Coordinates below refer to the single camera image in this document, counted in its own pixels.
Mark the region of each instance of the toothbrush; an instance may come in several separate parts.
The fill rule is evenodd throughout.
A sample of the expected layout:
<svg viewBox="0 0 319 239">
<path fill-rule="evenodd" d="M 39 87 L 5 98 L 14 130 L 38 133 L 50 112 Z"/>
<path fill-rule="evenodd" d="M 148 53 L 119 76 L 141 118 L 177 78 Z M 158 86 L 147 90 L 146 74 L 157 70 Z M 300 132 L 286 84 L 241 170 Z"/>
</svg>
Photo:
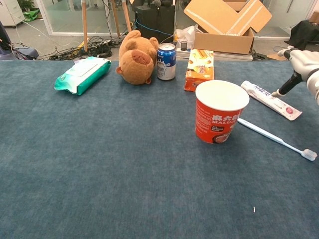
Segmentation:
<svg viewBox="0 0 319 239">
<path fill-rule="evenodd" d="M 310 149 L 305 149 L 304 151 L 301 151 L 299 149 L 296 149 L 295 147 L 292 147 L 291 145 L 287 144 L 286 142 L 284 142 L 281 138 L 263 130 L 262 128 L 259 128 L 257 126 L 255 126 L 252 123 L 249 123 L 248 121 L 244 120 L 244 119 L 238 119 L 238 122 L 240 122 L 242 125 L 256 131 L 257 133 L 262 134 L 263 136 L 277 142 L 280 143 L 296 152 L 298 152 L 299 154 L 301 154 L 302 157 L 308 159 L 309 161 L 314 161 L 317 157 L 317 154 L 313 151 L 311 151 Z"/>
</svg>

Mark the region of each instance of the brown teddy bear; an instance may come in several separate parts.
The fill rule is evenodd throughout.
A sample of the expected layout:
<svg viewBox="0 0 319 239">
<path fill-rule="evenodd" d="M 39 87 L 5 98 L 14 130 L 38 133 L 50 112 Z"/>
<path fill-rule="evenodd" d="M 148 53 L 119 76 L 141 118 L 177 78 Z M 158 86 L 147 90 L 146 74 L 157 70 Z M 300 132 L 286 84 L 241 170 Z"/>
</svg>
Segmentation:
<svg viewBox="0 0 319 239">
<path fill-rule="evenodd" d="M 127 34 L 119 49 L 119 66 L 116 72 L 127 82 L 141 85 L 151 82 L 151 74 L 157 63 L 159 42 L 155 37 L 141 37 L 138 30 Z"/>
</svg>

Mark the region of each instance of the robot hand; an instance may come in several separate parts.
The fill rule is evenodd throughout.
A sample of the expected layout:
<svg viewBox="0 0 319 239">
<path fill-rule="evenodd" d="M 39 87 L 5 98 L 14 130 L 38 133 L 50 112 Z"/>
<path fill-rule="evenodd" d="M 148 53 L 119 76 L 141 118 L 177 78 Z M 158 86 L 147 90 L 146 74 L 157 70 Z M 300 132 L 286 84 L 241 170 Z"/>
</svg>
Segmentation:
<svg viewBox="0 0 319 239">
<path fill-rule="evenodd" d="M 278 55 L 290 60 L 294 73 L 281 88 L 272 93 L 272 96 L 283 96 L 295 85 L 305 81 L 308 90 L 315 96 L 319 105 L 319 52 L 301 51 L 288 47 L 279 51 Z"/>
</svg>

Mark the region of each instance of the instant noodle cup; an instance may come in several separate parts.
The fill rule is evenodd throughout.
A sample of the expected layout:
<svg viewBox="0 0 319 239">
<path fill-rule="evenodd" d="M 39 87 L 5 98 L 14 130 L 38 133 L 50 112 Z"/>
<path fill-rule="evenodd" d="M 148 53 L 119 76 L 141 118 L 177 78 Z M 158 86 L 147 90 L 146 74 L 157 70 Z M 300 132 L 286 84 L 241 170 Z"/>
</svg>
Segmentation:
<svg viewBox="0 0 319 239">
<path fill-rule="evenodd" d="M 196 88 L 196 135 L 207 143 L 225 142 L 249 103 L 240 86 L 220 80 L 205 81 Z"/>
</svg>

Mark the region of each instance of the toothbrush head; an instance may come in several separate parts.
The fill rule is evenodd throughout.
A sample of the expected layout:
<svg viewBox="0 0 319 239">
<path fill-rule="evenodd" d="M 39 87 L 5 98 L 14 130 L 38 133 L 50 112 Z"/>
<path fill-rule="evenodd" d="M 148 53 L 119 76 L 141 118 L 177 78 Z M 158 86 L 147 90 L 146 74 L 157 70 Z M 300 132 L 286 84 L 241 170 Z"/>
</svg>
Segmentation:
<svg viewBox="0 0 319 239">
<path fill-rule="evenodd" d="M 302 157 L 308 159 L 309 161 L 314 161 L 317 157 L 317 153 L 313 152 L 310 149 L 305 149 L 301 152 Z"/>
</svg>

